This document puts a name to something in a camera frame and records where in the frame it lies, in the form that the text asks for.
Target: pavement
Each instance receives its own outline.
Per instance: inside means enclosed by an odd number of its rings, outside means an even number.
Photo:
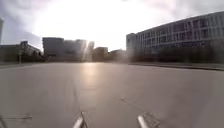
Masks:
[[[169,68],[186,68],[186,69],[203,69],[203,70],[216,70],[224,71],[224,64],[216,63],[162,63],[162,62],[136,62],[126,63],[129,65],[141,66],[156,66],[156,67],[169,67]]]
[[[139,114],[152,127],[220,128],[223,83],[219,71],[109,63],[0,69],[0,122],[71,128],[82,112],[89,128],[139,128]]]
[[[38,64],[38,63],[21,63],[21,64],[20,63],[0,63],[0,69],[31,66],[33,64]]]

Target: sunlight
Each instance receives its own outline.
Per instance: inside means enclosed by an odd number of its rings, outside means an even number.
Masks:
[[[88,56],[88,47],[89,47],[89,41],[86,42],[86,46],[85,46],[85,49],[84,49],[84,54],[83,54],[83,57],[82,57],[82,60],[84,60],[87,56]]]
[[[96,82],[97,82],[96,75],[98,75],[96,64],[85,63],[82,68],[83,68],[82,74],[84,75],[83,78],[86,85],[96,85]]]
[[[72,40],[93,40],[96,46],[106,46],[109,50],[125,49],[126,34],[161,23],[156,18],[158,14],[155,10],[137,0],[56,1],[39,15],[33,33]]]

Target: metal rod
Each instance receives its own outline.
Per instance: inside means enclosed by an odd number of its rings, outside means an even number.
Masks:
[[[73,128],[82,128],[84,124],[84,119],[83,117],[79,117],[76,122],[75,125],[73,126]]]
[[[138,123],[141,128],[149,128],[143,116],[138,116]]]

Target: white building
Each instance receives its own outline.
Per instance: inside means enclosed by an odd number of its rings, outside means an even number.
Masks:
[[[0,18],[0,44],[1,44],[1,37],[2,37],[2,28],[3,28],[3,20]]]
[[[214,46],[223,39],[224,12],[216,12],[128,34],[126,49],[129,56],[147,57],[166,47]]]

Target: distant building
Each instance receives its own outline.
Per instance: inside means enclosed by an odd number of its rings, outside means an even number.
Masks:
[[[42,61],[42,52],[29,45],[28,41],[22,41],[15,45],[0,45],[0,60],[3,62],[31,62]]]
[[[93,50],[93,60],[94,61],[105,61],[108,57],[107,47],[97,47]]]
[[[48,61],[91,61],[94,42],[43,38],[43,46]]]
[[[223,40],[224,12],[217,12],[128,34],[126,49],[132,58],[150,58],[166,48],[220,48]]]
[[[126,61],[126,51],[125,50],[113,50],[109,52],[108,60],[110,61]]]
[[[63,38],[52,38],[46,37],[43,38],[43,48],[44,48],[44,56],[49,60],[61,60],[63,54],[63,46],[64,46]]]
[[[0,44],[1,44],[1,37],[2,37],[2,28],[3,28],[3,20],[0,18]]]

